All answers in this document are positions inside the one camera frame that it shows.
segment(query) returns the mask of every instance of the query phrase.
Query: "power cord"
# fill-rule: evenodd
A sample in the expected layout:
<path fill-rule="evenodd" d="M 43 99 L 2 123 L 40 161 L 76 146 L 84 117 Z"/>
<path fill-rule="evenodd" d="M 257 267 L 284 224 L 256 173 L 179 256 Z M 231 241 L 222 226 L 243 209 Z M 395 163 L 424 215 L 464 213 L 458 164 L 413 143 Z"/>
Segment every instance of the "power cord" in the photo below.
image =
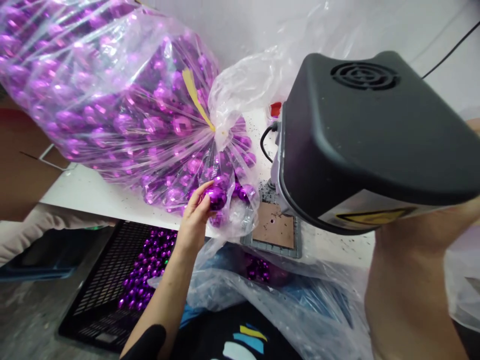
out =
<path fill-rule="evenodd" d="M 265 140 L 265 137 L 267 137 L 267 135 L 269 134 L 269 132 L 276 132 L 277 130 L 279 129 L 279 122 L 278 121 L 274 121 L 269 127 L 267 127 L 265 129 L 265 131 L 263 132 L 263 135 L 261 136 L 260 138 L 260 148 L 261 148 L 261 151 L 263 152 L 263 155 L 265 155 L 265 157 L 268 159 L 268 161 L 270 161 L 271 163 L 273 163 L 274 161 L 270 158 L 270 156 L 267 154 L 267 152 L 265 151 L 265 147 L 264 147 L 264 140 Z"/>
<path fill-rule="evenodd" d="M 450 55 L 452 55 L 452 54 L 454 53 L 454 51 L 457 50 L 458 47 L 459 47 L 479 26 L 480 26 L 480 21 L 477 22 L 476 25 L 475 25 L 474 27 L 472 27 L 472 28 L 470 29 L 470 31 L 467 32 L 467 33 L 465 34 L 465 36 L 460 39 L 459 42 L 456 43 L 456 45 L 453 47 L 453 49 L 450 50 L 450 52 L 449 52 L 447 55 L 445 55 L 445 57 L 444 57 L 442 60 L 440 60 L 440 62 L 439 62 L 437 65 L 435 65 L 429 72 L 427 72 L 427 73 L 426 73 L 425 75 L 423 75 L 421 78 L 422 78 L 422 79 L 425 79 L 428 75 L 430 75 L 431 73 L 433 73 L 440 65 L 442 65 L 442 64 L 444 63 L 444 61 L 447 60 L 447 59 L 450 57 Z"/>

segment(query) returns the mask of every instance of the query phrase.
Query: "yellow tag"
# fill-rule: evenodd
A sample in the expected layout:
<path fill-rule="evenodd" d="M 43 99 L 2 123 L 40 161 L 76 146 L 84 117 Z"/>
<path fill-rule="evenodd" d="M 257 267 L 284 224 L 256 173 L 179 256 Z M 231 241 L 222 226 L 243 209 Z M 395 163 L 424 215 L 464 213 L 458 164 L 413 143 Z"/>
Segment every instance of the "yellow tag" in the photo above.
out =
<path fill-rule="evenodd" d="M 356 224 L 384 225 L 404 216 L 407 216 L 414 210 L 416 210 L 415 207 L 403 207 L 393 210 L 337 214 L 336 217 Z"/>
<path fill-rule="evenodd" d="M 197 94 L 197 88 L 195 87 L 192 71 L 189 68 L 186 68 L 185 70 L 182 71 L 181 75 L 183 76 L 183 82 L 185 82 L 186 89 L 188 90 L 188 94 L 190 95 L 191 100 L 195 104 L 201 116 L 205 119 L 210 129 L 214 132 L 215 126 L 210 122 L 210 119 L 207 113 L 205 112 L 202 104 L 200 104 L 199 102 L 199 96 Z"/>

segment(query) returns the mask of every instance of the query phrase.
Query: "yellow warning sticker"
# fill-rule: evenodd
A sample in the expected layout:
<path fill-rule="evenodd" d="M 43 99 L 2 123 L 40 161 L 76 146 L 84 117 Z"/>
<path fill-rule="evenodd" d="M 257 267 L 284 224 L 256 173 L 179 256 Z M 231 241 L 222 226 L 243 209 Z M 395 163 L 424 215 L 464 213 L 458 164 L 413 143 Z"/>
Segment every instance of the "yellow warning sticker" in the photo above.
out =
<path fill-rule="evenodd" d="M 403 218 L 408 214 L 411 214 L 417 208 L 410 207 L 401 207 L 392 210 L 380 210 L 380 211 L 369 211 L 369 212 L 356 212 L 356 213 L 343 213 L 336 214 L 335 216 L 339 219 L 356 223 L 362 225 L 372 225 L 379 226 L 391 223 L 397 219 Z"/>

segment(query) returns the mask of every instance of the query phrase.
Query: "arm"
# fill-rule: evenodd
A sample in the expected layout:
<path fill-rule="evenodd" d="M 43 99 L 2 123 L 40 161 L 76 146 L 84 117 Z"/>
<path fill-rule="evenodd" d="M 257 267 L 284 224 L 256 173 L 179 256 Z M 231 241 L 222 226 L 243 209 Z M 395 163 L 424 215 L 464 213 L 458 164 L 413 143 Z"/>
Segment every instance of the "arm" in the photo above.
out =
<path fill-rule="evenodd" d="M 204 190 L 211 184 L 212 181 L 203 184 L 190 198 L 165 273 L 131 332 L 120 358 L 153 325 L 162 325 L 166 331 L 165 343 L 160 349 L 158 358 L 169 358 L 182 320 L 195 259 L 204 244 L 207 220 L 212 215 L 208 195 L 200 204 L 198 202 Z"/>
<path fill-rule="evenodd" d="M 468 359 L 449 315 L 444 257 L 479 218 L 480 197 L 376 232 L 365 295 L 376 359 Z"/>

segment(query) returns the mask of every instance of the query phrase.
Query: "ventilation grille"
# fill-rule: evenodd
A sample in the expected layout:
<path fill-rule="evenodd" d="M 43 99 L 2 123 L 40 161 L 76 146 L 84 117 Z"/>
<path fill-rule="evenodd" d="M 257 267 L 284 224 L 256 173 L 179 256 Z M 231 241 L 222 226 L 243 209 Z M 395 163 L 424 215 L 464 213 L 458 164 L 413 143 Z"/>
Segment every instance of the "ventilation grille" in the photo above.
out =
<path fill-rule="evenodd" d="M 357 90 L 388 90 L 400 83 L 400 76 L 392 69 L 368 62 L 343 63 L 330 74 L 337 83 Z"/>

